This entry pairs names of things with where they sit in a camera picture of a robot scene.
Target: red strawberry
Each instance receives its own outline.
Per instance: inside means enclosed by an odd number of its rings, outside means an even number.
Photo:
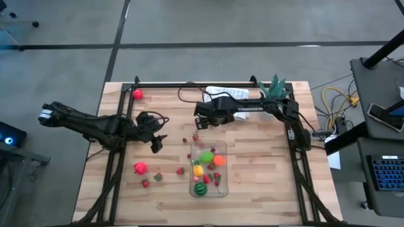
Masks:
[[[219,182],[219,181],[222,179],[222,176],[221,176],[220,173],[214,173],[214,174],[213,174],[213,178],[215,178],[215,180],[216,180],[217,182]]]
[[[142,184],[142,186],[143,186],[144,188],[147,188],[147,187],[149,187],[150,182],[147,180],[147,178],[144,178],[144,179],[141,181],[141,184]]]
[[[154,176],[154,179],[155,179],[156,181],[162,181],[162,180],[163,180],[163,175],[162,175],[160,172],[158,172],[158,173]]]
[[[198,132],[194,132],[194,134],[192,135],[192,139],[194,141],[197,141],[199,139]]]
[[[185,168],[184,168],[184,167],[178,168],[178,170],[177,170],[177,174],[178,174],[178,175],[182,175],[182,174],[184,174],[184,172],[185,172]]]
[[[203,176],[203,182],[205,184],[208,184],[208,183],[212,182],[212,180],[213,180],[213,177],[212,177],[212,174],[210,174],[210,173]]]
[[[213,164],[213,163],[210,163],[209,165],[208,165],[208,169],[209,170],[214,170],[215,169],[215,164]]]

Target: concrete floor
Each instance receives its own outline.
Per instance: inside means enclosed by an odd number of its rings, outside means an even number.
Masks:
[[[21,20],[40,23],[32,28],[10,20],[10,31],[22,44],[113,44],[124,0],[7,3]],[[383,41],[402,29],[403,20],[393,0],[132,0],[121,42]],[[11,42],[0,33],[4,44]],[[269,80],[277,73],[314,88],[350,74],[350,59],[370,56],[378,48],[121,49],[111,81],[132,81],[135,75],[142,81],[246,81],[250,75]],[[0,120],[28,132],[26,148],[52,157],[35,183],[27,181],[13,226],[70,222],[88,143],[72,131],[40,126],[37,117],[42,104],[54,100],[95,114],[110,55],[111,49],[0,50]],[[391,55],[399,56],[404,49]],[[327,86],[345,91],[351,80],[349,76]],[[324,87],[312,90],[322,109]],[[327,101],[333,96],[327,93]],[[360,107],[345,114],[354,124],[363,121]],[[324,127],[325,119],[319,120]],[[360,183],[338,179],[335,185],[345,221],[402,226],[402,219],[359,207],[364,200]]]

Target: wooden tabletop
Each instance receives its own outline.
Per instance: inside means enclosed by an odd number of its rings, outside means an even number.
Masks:
[[[299,111],[317,129],[309,83],[292,84]],[[105,84],[98,115],[116,114],[121,85]],[[222,140],[227,144],[229,194],[223,198],[194,198],[189,194],[187,154],[191,142],[183,143],[182,138],[192,141],[196,130],[195,104],[181,102],[177,90],[145,88],[144,98],[135,100],[132,118],[144,110],[168,116],[170,121],[156,135],[169,136],[157,154],[150,150],[150,143],[128,143],[115,224],[301,224],[285,126],[262,112],[249,113],[245,122],[199,131],[202,140]],[[187,88],[182,90],[181,97],[201,100],[201,92]],[[249,89],[249,97],[258,98],[259,89]],[[99,144],[92,144],[88,155],[100,149]],[[107,158],[105,151],[86,163],[73,221],[82,218],[100,195]],[[326,153],[314,148],[308,152],[308,159],[317,195],[335,217],[342,219]],[[147,177],[151,183],[147,189],[140,183],[143,177],[133,171],[133,165],[139,161],[148,165]],[[175,173],[179,167],[185,168],[185,175]],[[153,179],[157,172],[163,174],[162,182]],[[310,213],[307,194],[305,200]]]

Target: toy watermelon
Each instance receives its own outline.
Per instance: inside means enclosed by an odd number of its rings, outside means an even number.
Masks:
[[[194,192],[197,196],[204,196],[208,192],[208,187],[204,183],[197,183],[194,187]]]

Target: blue light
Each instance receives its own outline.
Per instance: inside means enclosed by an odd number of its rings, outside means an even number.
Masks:
[[[12,144],[13,143],[13,138],[11,137],[7,137],[4,142],[6,142],[6,144]]]

